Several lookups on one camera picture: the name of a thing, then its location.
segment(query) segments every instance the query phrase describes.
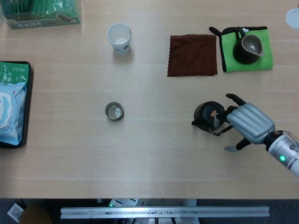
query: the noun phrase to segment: white paper cup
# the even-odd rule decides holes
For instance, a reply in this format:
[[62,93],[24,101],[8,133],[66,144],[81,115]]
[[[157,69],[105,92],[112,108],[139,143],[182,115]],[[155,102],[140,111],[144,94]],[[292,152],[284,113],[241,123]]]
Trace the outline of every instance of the white paper cup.
[[126,24],[115,23],[111,25],[107,31],[107,38],[117,53],[123,55],[129,51],[131,30]]

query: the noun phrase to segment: box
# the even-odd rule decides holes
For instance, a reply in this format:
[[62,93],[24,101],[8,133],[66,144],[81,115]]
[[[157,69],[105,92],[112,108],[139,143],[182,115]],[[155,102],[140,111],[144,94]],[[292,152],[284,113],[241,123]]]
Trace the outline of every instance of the box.
[[7,24],[12,29],[81,24],[81,0],[28,1],[32,4],[26,9],[21,4],[15,9],[11,1],[0,0]]

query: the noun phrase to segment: green indicator light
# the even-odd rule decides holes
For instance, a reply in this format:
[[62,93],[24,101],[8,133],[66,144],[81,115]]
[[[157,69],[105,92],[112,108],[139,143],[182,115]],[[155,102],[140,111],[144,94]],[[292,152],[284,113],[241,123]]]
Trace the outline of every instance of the green indicator light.
[[283,155],[280,156],[280,161],[284,162],[285,161],[285,157]]

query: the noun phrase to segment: teapot handle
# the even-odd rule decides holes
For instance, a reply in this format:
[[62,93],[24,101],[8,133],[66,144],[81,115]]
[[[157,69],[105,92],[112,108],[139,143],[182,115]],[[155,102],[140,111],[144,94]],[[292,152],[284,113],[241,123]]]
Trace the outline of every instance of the teapot handle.
[[241,27],[237,27],[237,28],[235,29],[235,36],[236,36],[237,40],[240,39],[240,37],[239,37],[239,32],[241,33],[241,38],[243,38],[243,37],[245,36],[245,32],[244,32],[244,30],[243,30]]

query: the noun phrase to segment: black tray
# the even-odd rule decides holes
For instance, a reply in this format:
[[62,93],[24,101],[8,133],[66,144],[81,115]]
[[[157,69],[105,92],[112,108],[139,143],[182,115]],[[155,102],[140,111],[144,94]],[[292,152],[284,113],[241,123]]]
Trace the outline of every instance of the black tray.
[[31,92],[32,92],[32,84],[33,84],[33,69],[32,69],[29,62],[10,62],[10,61],[1,61],[1,62],[9,62],[9,63],[15,63],[15,64],[28,64],[28,66],[29,66],[29,75],[28,75],[28,81],[27,81],[27,93],[26,93],[26,100],[25,100],[25,114],[24,114],[23,130],[22,130],[22,139],[21,139],[20,143],[16,146],[0,141],[0,148],[20,148],[20,147],[24,146],[27,142]]

